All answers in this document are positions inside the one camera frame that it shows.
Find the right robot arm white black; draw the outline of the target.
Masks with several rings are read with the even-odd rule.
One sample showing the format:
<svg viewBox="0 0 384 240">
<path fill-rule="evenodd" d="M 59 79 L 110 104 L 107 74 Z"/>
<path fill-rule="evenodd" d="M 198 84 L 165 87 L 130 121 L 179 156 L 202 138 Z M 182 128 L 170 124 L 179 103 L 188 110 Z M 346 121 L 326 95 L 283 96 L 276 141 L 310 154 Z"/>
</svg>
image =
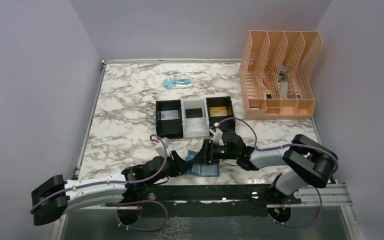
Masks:
<svg viewBox="0 0 384 240">
<path fill-rule="evenodd" d="M 223 132 L 219 140 L 206 139 L 191 162 L 214 165 L 221 160 L 235 160 L 246 171 L 289 166 L 291 170 L 279 174 L 269 187 L 267 196 L 276 204 L 307 186 L 325 188 L 339 166 L 335 153 L 303 134 L 288 144 L 258 149 L 246 145 L 233 130 Z"/>
</svg>

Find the blue leather card holder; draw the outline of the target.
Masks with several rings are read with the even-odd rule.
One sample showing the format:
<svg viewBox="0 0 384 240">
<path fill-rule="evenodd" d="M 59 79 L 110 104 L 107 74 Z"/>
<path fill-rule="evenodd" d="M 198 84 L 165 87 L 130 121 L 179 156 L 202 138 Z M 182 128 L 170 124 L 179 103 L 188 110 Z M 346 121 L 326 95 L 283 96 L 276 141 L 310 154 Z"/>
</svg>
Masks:
<svg viewBox="0 0 384 240">
<path fill-rule="evenodd" d="M 186 174 L 197 177 L 219 177 L 220 166 L 218 164 L 193 164 Z"/>
</svg>

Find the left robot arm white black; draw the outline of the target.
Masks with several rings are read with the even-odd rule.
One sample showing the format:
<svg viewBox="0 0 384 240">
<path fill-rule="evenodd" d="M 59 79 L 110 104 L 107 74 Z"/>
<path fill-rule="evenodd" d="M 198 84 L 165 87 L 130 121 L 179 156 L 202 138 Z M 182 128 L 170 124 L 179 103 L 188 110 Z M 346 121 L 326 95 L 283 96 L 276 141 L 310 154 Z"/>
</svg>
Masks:
<svg viewBox="0 0 384 240">
<path fill-rule="evenodd" d="M 184 175 L 192 166 L 172 151 L 101 178 L 65 180 L 61 174 L 54 175 L 31 192 L 33 224 L 46 225 L 70 211 L 94 205 L 132 205 L 137 192 L 165 177 Z"/>
</svg>

